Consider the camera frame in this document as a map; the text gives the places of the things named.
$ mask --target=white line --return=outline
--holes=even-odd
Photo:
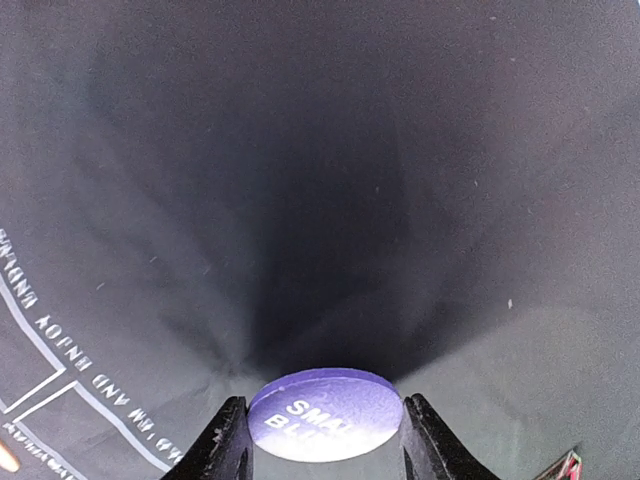
[[[27,335],[27,337],[29,337],[29,340],[33,342],[36,348],[40,350],[40,353],[44,355],[44,358],[46,358],[47,361],[51,365],[53,365],[53,368],[55,368],[56,370],[64,369],[65,366],[62,364],[62,362],[58,360],[58,357],[56,357],[54,353],[49,349],[49,347],[47,347],[47,344],[44,343],[44,340],[42,340],[42,338],[38,336],[33,327],[29,325],[29,322],[27,322],[27,319],[24,318],[24,315],[20,311],[20,307],[18,307],[18,304],[14,300],[13,294],[11,293],[11,290],[9,290],[9,287],[7,287],[7,284],[4,281],[4,278],[2,278],[2,275],[0,275],[0,295],[2,295],[2,298],[4,298],[4,301],[6,302],[11,315],[13,315],[13,318],[15,318],[16,322],[18,323],[18,326]]]
[[[49,385],[56,378],[58,378],[60,375],[62,375],[66,370],[67,370],[66,368],[63,368],[62,370],[58,370],[56,373],[54,373],[49,378],[47,378],[46,380],[41,382],[39,385],[36,385],[35,387],[33,387],[31,390],[29,390],[27,393],[25,393],[22,397],[20,397],[13,405],[11,405],[9,408],[5,409],[4,413],[9,413],[9,412],[15,410],[16,407],[19,407],[20,404],[22,404],[29,397],[33,396],[35,393],[37,393],[38,391],[42,390],[44,387]]]
[[[64,459],[62,455],[60,455],[58,452],[52,449],[49,445],[47,445],[42,440],[40,440],[35,435],[35,433],[33,433],[31,430],[27,428],[27,426],[24,423],[14,423],[14,424],[16,427],[22,430],[22,433],[26,434],[29,437],[29,440],[31,440],[34,444],[36,444],[40,450],[44,450],[45,452],[47,452],[50,457],[52,457],[56,462],[58,462],[62,467],[64,467],[65,470],[70,472],[75,478],[77,478],[78,480],[87,480],[87,477],[85,477],[79,471],[73,468],[69,464],[69,462],[67,462]]]
[[[24,420],[26,417],[28,417],[29,415],[31,415],[33,412],[35,412],[36,410],[41,409],[42,407],[44,407],[47,403],[52,402],[53,400],[55,400],[56,398],[60,397],[61,395],[63,395],[65,392],[68,392],[69,390],[71,390],[73,387],[75,387],[75,385],[78,383],[77,380],[74,380],[73,382],[71,382],[69,385],[67,385],[66,387],[61,388],[60,390],[58,390],[56,393],[54,393],[53,395],[49,395],[47,398],[45,398],[43,401],[41,401],[40,403],[36,403],[33,407],[31,407],[29,410],[25,411],[22,415],[17,416],[14,420],[13,423],[17,423],[20,422],[22,420]]]
[[[114,427],[118,429],[118,431],[122,434],[122,436],[131,444],[133,448],[135,448],[140,455],[142,455],[149,463],[151,463],[154,467],[162,470],[163,472],[168,472],[171,470],[164,462],[161,462],[154,454],[152,454],[140,441],[129,431],[129,429],[122,423],[118,417],[116,417],[111,410],[105,407],[101,402],[99,402],[93,395],[89,393],[89,391],[84,388],[81,384],[75,385],[75,390],[80,394],[85,401],[91,405],[99,414],[101,414],[104,418],[106,418]]]

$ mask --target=gray surface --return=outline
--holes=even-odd
[[[0,228],[26,320],[94,361],[30,405],[105,374],[186,449],[230,394],[367,367],[504,479],[577,442],[640,477],[637,4],[482,4],[2,2]],[[9,405],[52,370],[2,315]],[[24,422],[90,480],[161,476],[87,405]]]

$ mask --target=purple chip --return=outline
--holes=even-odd
[[[318,368],[264,387],[249,406],[254,443],[296,462],[336,462],[369,453],[398,431],[403,403],[385,379]]]

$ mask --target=orange object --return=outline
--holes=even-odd
[[[0,441],[0,468],[10,473],[20,470],[20,460]]]

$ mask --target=purple poker chip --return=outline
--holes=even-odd
[[[249,406],[262,450],[296,462],[336,462],[369,453],[398,431],[403,403],[387,380],[350,368],[318,368],[268,384]]]

